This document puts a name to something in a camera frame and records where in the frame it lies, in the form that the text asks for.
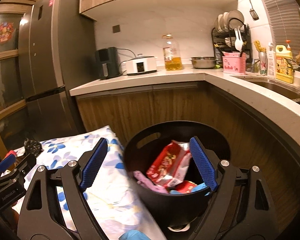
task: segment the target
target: power cord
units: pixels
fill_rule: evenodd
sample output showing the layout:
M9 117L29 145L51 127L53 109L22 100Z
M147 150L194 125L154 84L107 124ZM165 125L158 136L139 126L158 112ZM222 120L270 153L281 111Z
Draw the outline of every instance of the power cord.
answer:
M130 51L130 52L133 53L134 57L137 57L137 55L136 55L132 50L130 50L130 49L119 49L119 50L127 50L127 51Z
M127 50L127 51L130 51L130 52L132 52L132 54L134 55L134 57L137 57L137 55L136 55L132 50L130 50L130 49L119 49L119 50ZM121 64L122 64L123 62L127 62L127 60L124 60L124 61L122 61L122 62L120 63L119 69L120 69ZM123 71L123 72L121 73L121 75L122 75L122 76L126 76L127 74L124 75L125 72L126 72L126 70Z

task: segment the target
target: stainless steel bowl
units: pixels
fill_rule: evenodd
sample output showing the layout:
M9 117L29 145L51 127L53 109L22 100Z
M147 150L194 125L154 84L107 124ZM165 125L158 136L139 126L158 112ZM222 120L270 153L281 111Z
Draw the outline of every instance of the stainless steel bowl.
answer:
M211 69L216 66L217 60L215 57L192 57L191 62L194 68Z

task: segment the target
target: dish rack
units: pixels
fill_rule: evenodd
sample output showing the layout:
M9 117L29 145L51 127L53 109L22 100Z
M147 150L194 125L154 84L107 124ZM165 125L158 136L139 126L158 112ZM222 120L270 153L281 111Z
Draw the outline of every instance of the dish rack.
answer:
M236 39L234 29L230 27L231 21L233 20L237 20L243 24L242 27L240 28L240 33L243 42L246 42L244 53L246 53L247 58L249 56L249 59L247 59L246 62L252 63L252 46L251 46L250 28L249 25L245 25L240 19L237 18L231 18L227 27L223 27L219 30L213 28L211 31L214 56L217 59L217 63L222 63L222 55L220 56L218 55L220 53L218 53L218 49L215 48L215 44L218 45L218 47L222 52L239 52L234 47L234 42Z

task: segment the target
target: bed sheet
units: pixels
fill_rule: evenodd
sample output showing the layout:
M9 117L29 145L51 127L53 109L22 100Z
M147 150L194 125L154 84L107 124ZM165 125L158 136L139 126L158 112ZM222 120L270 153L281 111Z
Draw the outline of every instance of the bed sheet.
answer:
M77 136L43 141L43 152L37 157L36 166L25 177L25 188L28 188L40 165L48 169L63 167L93 149L101 137L108 142L108 153L92 187L83 193L101 228L110 240L118 239L131 229L140 230L150 238L155 237L153 239L165 239L148 210L129 187L122 163L123 147L109 126ZM21 156L24 147L15 151ZM66 225L75 230L63 189L57 187L57 192ZM19 213L22 202L23 198L13 207Z

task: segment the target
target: black trash can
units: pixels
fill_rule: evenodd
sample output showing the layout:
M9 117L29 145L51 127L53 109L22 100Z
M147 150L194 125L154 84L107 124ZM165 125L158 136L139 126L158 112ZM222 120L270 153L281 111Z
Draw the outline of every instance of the black trash can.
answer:
M137 147L139 141L155 133L158 138ZM177 227L190 223L207 209L211 194L206 195L205 190L180 195L157 193L137 184L133 171L141 171L145 175L171 140L189 142L193 136L197 136L204 147L213 150L220 159L230 160L230 147L225 137L208 125L191 121L164 122L148 127L135 135L124 150L123 164L131 187L160 226ZM185 180L202 183L193 159Z

